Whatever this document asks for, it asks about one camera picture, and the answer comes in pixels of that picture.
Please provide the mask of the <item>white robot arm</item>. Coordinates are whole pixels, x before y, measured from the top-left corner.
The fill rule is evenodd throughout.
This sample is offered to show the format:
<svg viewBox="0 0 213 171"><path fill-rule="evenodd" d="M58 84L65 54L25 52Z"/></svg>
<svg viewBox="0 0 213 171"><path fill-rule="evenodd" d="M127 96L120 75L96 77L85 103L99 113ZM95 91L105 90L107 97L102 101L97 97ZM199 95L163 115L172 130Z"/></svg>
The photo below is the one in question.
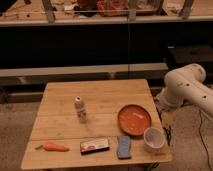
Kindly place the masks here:
<svg viewBox="0 0 213 171"><path fill-rule="evenodd" d="M164 77L165 87L158 95L164 109L177 108L188 100L213 118L213 90L203 84L206 71L199 64L189 64L169 71Z"/></svg>

